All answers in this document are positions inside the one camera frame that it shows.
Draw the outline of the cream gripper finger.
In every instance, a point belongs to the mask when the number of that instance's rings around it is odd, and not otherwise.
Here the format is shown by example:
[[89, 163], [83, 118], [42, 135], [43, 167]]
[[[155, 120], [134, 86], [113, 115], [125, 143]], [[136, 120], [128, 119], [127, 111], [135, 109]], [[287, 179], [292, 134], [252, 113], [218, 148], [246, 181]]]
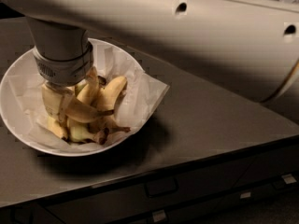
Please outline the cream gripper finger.
[[45, 82], [41, 87], [42, 100], [46, 112], [50, 117], [65, 126], [66, 109], [74, 96], [74, 93], [65, 87], [60, 87]]
[[97, 93], [99, 89], [99, 79], [96, 68], [93, 66], [87, 73], [86, 77], [86, 91], [89, 94]]

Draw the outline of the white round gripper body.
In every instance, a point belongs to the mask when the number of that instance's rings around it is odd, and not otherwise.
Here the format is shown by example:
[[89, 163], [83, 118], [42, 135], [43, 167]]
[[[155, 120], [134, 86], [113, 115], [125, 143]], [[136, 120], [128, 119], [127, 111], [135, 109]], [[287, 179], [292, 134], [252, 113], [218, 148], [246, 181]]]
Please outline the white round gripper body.
[[90, 42], [82, 55], [66, 61], [45, 58], [37, 48], [33, 48], [32, 52], [39, 74], [48, 82], [63, 87], [78, 84], [93, 67], [93, 45]]

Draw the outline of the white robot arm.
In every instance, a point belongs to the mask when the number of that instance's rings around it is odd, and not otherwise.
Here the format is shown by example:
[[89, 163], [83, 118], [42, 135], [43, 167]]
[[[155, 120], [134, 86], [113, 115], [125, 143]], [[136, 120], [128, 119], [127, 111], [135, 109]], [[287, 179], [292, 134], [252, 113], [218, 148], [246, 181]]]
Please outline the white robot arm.
[[1, 0], [25, 15], [40, 74], [68, 86], [94, 31], [299, 119], [299, 10], [271, 0]]

